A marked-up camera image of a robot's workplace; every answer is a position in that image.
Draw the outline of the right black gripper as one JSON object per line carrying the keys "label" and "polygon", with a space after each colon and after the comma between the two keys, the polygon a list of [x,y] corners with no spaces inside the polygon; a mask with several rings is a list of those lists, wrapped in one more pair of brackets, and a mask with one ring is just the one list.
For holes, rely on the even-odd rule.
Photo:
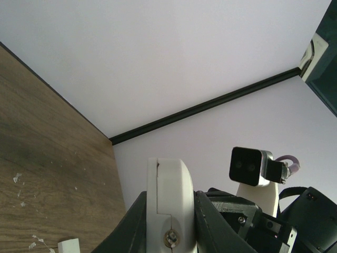
{"label": "right black gripper", "polygon": [[297,230],[288,222],[270,216],[255,203],[210,188],[205,193],[228,223],[236,239],[221,236],[220,252],[292,252]]}

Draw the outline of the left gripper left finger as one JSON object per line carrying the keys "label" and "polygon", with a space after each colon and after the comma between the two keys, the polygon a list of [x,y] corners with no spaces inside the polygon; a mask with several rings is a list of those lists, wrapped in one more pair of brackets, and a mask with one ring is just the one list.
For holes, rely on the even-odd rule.
{"label": "left gripper left finger", "polygon": [[129,208],[125,216],[93,253],[146,252],[146,192]]}

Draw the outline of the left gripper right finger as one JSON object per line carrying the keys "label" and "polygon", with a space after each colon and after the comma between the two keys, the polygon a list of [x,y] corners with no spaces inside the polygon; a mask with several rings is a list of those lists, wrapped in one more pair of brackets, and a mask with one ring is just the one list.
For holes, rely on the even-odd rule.
{"label": "left gripper right finger", "polygon": [[202,191],[194,193],[194,224],[198,252],[255,252]]}

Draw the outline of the white remote control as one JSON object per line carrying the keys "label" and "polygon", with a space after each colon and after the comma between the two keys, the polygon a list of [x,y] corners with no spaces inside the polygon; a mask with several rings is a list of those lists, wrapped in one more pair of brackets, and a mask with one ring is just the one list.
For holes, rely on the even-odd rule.
{"label": "white remote control", "polygon": [[197,252],[193,182],[180,159],[148,160],[146,252]]}

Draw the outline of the white battery cover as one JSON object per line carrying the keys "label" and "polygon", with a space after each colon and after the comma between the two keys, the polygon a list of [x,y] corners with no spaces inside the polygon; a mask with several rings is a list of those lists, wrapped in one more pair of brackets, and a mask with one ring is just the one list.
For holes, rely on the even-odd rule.
{"label": "white battery cover", "polygon": [[58,243],[59,253],[80,253],[80,242],[78,238],[64,240]]}

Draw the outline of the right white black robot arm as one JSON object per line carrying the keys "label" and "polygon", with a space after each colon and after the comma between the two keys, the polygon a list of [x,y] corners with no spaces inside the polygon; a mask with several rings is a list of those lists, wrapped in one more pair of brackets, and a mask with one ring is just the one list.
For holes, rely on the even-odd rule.
{"label": "right white black robot arm", "polygon": [[206,196],[230,227],[256,252],[336,252],[336,204],[312,187],[284,189],[296,196],[276,217],[242,197],[211,188]]}

